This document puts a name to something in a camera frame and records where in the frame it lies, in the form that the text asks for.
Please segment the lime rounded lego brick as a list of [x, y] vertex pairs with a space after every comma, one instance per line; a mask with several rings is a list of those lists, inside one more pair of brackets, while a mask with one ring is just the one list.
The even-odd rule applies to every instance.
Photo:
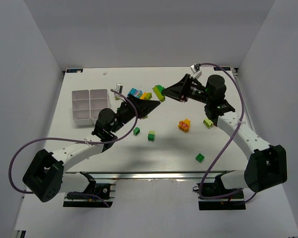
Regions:
[[162, 90], [164, 89], [161, 85], [155, 85], [153, 88], [154, 93], [156, 94], [158, 100], [162, 103], [165, 101], [165, 96], [162, 94]]

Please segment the dark green small lego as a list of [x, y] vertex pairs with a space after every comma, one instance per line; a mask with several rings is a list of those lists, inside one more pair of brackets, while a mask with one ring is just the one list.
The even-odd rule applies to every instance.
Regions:
[[140, 128], [139, 127], [135, 127], [133, 130], [133, 134], [134, 135], [138, 135], [140, 133]]

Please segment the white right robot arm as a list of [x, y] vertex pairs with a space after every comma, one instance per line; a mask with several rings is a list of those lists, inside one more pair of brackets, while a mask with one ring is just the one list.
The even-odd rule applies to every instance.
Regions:
[[205, 104], [205, 113], [231, 141], [242, 150], [248, 163], [243, 171], [222, 173], [215, 178], [213, 192], [201, 192], [205, 197], [221, 196], [238, 189], [248, 188], [261, 192], [287, 181], [286, 151], [281, 145], [273, 146], [243, 124], [233, 106], [225, 99], [224, 78], [213, 74], [206, 86], [186, 74], [178, 83], [163, 89], [162, 94], [177, 101], [193, 99]]

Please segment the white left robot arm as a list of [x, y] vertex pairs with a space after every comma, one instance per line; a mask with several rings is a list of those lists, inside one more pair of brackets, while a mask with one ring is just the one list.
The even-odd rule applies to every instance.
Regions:
[[142, 119], [160, 105], [159, 101], [143, 100], [129, 95], [118, 111], [102, 109], [94, 130], [82, 143], [48, 152], [36, 153], [22, 181], [42, 201], [47, 202], [58, 193], [98, 197], [95, 179], [86, 172], [67, 171], [83, 160], [110, 149], [118, 137], [114, 134], [131, 119]]

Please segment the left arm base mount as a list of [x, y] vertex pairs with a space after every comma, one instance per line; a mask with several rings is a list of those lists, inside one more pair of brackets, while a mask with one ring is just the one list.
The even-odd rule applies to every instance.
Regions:
[[65, 193], [63, 206], [73, 208], [110, 208], [115, 185], [96, 181], [86, 172], [64, 174], [60, 192]]

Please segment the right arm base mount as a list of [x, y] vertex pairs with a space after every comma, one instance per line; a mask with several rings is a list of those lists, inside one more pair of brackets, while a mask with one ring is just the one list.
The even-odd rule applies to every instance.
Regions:
[[[199, 195], [198, 183], [193, 187], [193, 192], [198, 195], [198, 205], [200, 211], [228, 211], [228, 210], [245, 210], [244, 193], [237, 189], [237, 193], [221, 198], [202, 198]], [[235, 189], [222, 191], [215, 187], [215, 183], [204, 183], [202, 186], [202, 195], [204, 197], [223, 196], [224, 194], [235, 192]]]

